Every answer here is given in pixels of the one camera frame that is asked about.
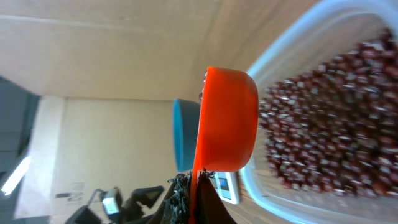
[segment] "black cable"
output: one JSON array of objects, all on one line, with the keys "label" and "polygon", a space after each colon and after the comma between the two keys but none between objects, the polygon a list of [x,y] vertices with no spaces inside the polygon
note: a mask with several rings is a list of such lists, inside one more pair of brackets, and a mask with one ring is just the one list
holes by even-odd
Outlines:
[{"label": "black cable", "polygon": [[104,193],[105,191],[102,190],[102,189],[95,189],[94,192],[93,192],[93,194],[91,195],[91,198],[90,198],[89,201],[87,202],[87,207],[89,207],[90,204],[93,202],[94,197],[95,197],[95,195],[96,195],[97,192]]}]

